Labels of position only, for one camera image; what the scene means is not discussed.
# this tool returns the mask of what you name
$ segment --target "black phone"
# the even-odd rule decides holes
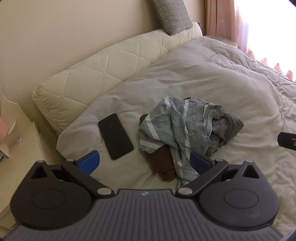
[[[103,140],[112,160],[133,150],[133,144],[120,123],[117,114],[107,116],[98,123]]]

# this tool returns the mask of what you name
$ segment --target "gray pillow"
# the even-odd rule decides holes
[[[183,0],[152,0],[164,30],[174,35],[184,29],[192,28]]]

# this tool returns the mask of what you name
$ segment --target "blue gripper pad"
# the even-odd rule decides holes
[[[190,165],[199,175],[201,175],[214,166],[215,162],[196,151],[192,151],[190,153]]]
[[[84,157],[74,162],[81,171],[90,175],[100,164],[100,155],[96,150],[91,151]]]

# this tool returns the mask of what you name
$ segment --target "pink lamp shade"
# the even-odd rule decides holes
[[[4,123],[4,121],[0,117],[0,143],[4,141],[8,133],[8,126]]]

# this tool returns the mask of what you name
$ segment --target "black circular disc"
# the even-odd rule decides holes
[[[91,196],[83,187],[40,178],[29,188],[19,188],[10,207],[19,224],[34,229],[56,229],[80,220],[90,206]]]
[[[258,201],[258,195],[250,190],[234,189],[224,195],[225,202],[235,208],[250,208],[255,206]]]

